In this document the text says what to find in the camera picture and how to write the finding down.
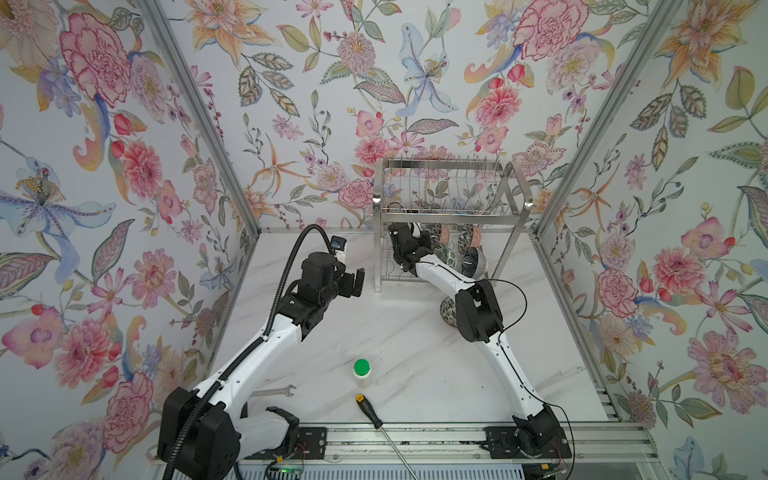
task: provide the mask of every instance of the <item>wallpaper wall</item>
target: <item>wallpaper wall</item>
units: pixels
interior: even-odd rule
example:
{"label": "wallpaper wall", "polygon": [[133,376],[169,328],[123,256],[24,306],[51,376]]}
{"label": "wallpaper wall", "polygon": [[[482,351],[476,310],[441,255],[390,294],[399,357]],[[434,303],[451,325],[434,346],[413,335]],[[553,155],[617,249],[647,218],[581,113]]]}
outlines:
{"label": "wallpaper wall", "polygon": [[678,13],[545,244],[672,478],[764,478],[768,5]]}
{"label": "wallpaper wall", "polygon": [[[267,229],[370,227],[376,161],[395,156],[515,159],[540,214],[653,6],[163,2]],[[437,192],[449,173],[432,172]]]}
{"label": "wallpaper wall", "polygon": [[130,0],[0,0],[0,85],[0,478],[140,478],[253,241]]}

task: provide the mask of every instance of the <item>marble tabletop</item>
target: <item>marble tabletop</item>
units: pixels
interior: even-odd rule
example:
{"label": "marble tabletop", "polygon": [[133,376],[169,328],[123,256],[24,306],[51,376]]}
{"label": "marble tabletop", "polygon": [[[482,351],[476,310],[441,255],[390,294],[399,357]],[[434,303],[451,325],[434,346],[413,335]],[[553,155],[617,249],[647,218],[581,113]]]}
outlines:
{"label": "marble tabletop", "polygon": [[[264,324],[280,274],[296,241],[294,233],[266,233],[258,241],[245,284],[224,333],[214,368],[218,369]],[[501,384],[478,346],[443,322],[445,295],[427,283],[384,282],[373,291],[373,236],[349,233],[346,265],[366,269],[360,298],[337,297],[323,321],[266,375],[264,389],[295,385],[295,395],[251,399],[258,412],[279,406],[301,422],[364,422],[356,407],[359,388],[353,376],[357,359],[370,361],[373,381],[363,390],[385,422],[504,422],[511,411]],[[493,264],[505,237],[483,236]],[[301,260],[321,251],[320,235],[310,233],[289,280],[300,277]],[[566,409],[573,422],[607,417],[571,337],[530,240],[521,235],[501,278],[517,283],[528,298],[523,320],[508,330],[515,355],[547,402]],[[498,283],[496,296],[505,324],[524,306],[511,285]]]}

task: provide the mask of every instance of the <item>screwdriver handle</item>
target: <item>screwdriver handle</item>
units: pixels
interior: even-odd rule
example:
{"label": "screwdriver handle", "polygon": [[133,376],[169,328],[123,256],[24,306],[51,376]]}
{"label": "screwdriver handle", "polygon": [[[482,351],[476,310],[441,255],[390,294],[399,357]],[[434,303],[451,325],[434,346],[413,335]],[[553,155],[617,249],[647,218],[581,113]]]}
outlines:
{"label": "screwdriver handle", "polygon": [[376,412],[373,410],[373,405],[371,405],[371,402],[368,401],[366,396],[364,396],[362,393],[359,394],[356,398],[357,405],[360,407],[363,413],[366,414],[366,417],[373,422],[373,428],[377,429],[381,425],[383,425],[384,422],[382,422],[378,416],[376,416]]}

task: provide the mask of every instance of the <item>metal wire rack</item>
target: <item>metal wire rack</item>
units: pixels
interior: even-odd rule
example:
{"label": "metal wire rack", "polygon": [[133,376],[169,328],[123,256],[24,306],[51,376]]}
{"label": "metal wire rack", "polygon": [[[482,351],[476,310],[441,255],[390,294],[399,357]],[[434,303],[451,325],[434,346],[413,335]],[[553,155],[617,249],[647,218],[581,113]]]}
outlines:
{"label": "metal wire rack", "polygon": [[[519,185],[523,201],[515,202],[510,180]],[[533,196],[521,168],[513,161],[466,158],[385,158],[376,165],[373,183],[375,291],[382,280],[418,281],[403,273],[392,258],[386,226],[394,222],[440,223],[452,232],[463,225],[511,227],[493,277],[503,270],[525,221]]]}

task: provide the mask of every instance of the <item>wrench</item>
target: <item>wrench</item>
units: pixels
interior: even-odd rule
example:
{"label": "wrench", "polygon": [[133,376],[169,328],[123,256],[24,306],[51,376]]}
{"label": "wrench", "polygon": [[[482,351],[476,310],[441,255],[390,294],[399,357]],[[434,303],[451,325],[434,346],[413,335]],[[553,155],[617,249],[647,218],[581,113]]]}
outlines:
{"label": "wrench", "polygon": [[257,390],[256,392],[251,393],[250,396],[254,397],[254,396],[279,395],[280,393],[284,394],[285,396],[293,396],[290,390],[295,388],[296,387],[294,385],[288,385],[284,389]]}

